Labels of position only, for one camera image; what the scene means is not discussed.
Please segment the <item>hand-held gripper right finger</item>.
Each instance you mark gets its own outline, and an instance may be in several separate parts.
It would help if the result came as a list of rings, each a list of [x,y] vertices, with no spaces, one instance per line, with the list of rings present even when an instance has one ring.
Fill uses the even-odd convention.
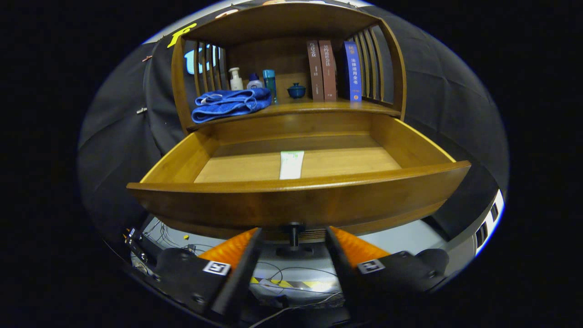
[[[334,226],[326,228],[325,244],[353,319],[387,319],[420,308],[451,279],[442,249],[389,253]]]

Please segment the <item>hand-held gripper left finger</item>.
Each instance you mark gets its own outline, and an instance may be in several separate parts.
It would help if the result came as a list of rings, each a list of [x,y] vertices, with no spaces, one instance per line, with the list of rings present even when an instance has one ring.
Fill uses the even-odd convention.
[[[188,313],[211,324],[236,324],[264,241],[250,229],[202,255],[168,248],[153,268],[153,287]]]

